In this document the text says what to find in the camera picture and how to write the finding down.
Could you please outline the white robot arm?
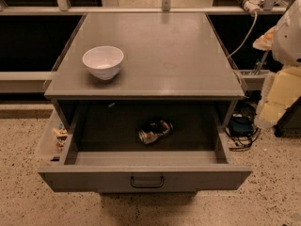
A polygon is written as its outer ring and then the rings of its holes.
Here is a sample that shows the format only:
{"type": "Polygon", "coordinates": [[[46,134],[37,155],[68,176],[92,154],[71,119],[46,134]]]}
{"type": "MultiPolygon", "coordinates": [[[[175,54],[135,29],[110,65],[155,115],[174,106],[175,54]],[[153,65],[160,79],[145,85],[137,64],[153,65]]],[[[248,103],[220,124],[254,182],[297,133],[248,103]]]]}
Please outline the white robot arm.
{"type": "Polygon", "coordinates": [[[265,77],[256,108],[255,125],[268,129],[301,97],[301,0],[295,0],[277,24],[253,42],[270,50],[283,67],[265,77]]]}

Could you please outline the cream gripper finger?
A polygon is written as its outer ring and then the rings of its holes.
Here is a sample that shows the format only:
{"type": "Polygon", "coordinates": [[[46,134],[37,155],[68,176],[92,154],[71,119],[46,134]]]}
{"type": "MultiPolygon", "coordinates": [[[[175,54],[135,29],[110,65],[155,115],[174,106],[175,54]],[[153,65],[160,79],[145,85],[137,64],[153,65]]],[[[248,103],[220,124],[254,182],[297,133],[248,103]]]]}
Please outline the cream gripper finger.
{"type": "Polygon", "coordinates": [[[273,127],[300,97],[300,67],[286,66],[277,73],[269,73],[263,82],[255,125],[260,129],[273,127]]]}
{"type": "Polygon", "coordinates": [[[259,38],[255,39],[252,46],[258,50],[269,51],[272,49],[272,45],[274,42],[274,35],[275,35],[275,27],[273,26],[268,31],[266,31],[263,35],[261,35],[259,38]]]}

